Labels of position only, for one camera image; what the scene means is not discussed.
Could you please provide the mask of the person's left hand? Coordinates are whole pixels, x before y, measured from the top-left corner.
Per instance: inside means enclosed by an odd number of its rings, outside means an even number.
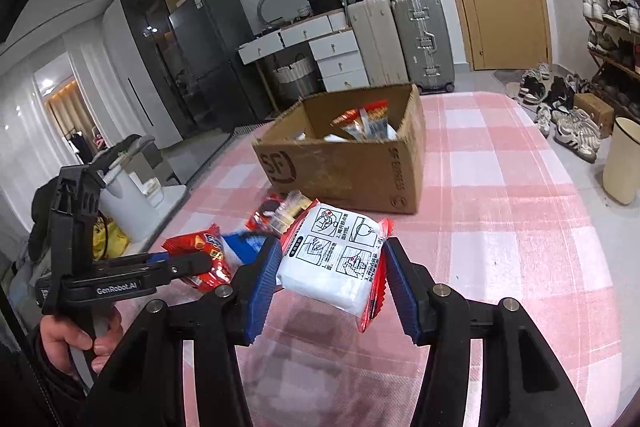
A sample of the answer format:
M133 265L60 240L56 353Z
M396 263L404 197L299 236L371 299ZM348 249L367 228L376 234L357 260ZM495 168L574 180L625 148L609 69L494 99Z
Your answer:
M85 331L66 317L45 315L40 321L39 329L43 349L49 362L68 376L76 375L70 358L70 348L81 351L92 350L96 357L91 366L93 372L99 374L124 335L122 316L116 308L108 318L106 333L96 340L92 340Z

